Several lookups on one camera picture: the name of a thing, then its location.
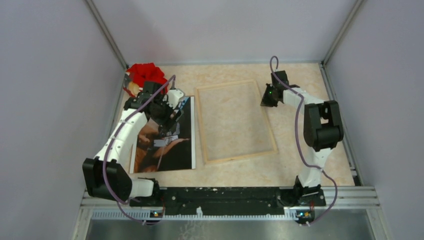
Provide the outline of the large glossy photo print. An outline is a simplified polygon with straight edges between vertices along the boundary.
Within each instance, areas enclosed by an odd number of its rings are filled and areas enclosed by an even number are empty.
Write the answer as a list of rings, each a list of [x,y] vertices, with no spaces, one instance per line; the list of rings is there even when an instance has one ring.
[[[145,125],[131,149],[129,173],[194,170],[195,97],[187,96],[179,105],[181,117],[165,133],[151,121]]]

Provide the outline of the wooden picture frame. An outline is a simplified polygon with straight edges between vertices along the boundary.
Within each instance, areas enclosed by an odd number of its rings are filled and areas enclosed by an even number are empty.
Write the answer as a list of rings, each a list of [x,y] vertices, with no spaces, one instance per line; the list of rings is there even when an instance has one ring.
[[[247,160],[278,153],[255,80],[194,89],[198,130],[205,164]]]

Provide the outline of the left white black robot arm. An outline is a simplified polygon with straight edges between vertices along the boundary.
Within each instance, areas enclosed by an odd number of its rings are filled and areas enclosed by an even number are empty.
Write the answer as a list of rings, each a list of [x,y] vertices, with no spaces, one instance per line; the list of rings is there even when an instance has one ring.
[[[126,204],[134,198],[149,207],[160,202],[157,184],[152,178],[130,177],[121,161],[128,160],[134,142],[148,122],[158,124],[159,132],[169,130],[180,117],[178,107],[185,93],[167,84],[147,81],[141,92],[130,97],[123,106],[121,117],[102,149],[82,164],[86,190],[94,198]]]

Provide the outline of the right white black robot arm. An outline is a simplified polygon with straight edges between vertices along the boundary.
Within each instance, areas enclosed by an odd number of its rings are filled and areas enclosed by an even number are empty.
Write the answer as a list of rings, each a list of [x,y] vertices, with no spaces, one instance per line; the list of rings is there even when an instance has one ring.
[[[277,107],[283,103],[295,108],[295,143],[304,168],[296,176],[293,189],[280,197],[286,206],[307,206],[321,200],[324,167],[333,149],[344,138],[339,104],[310,95],[290,84],[284,70],[271,74],[260,105]]]

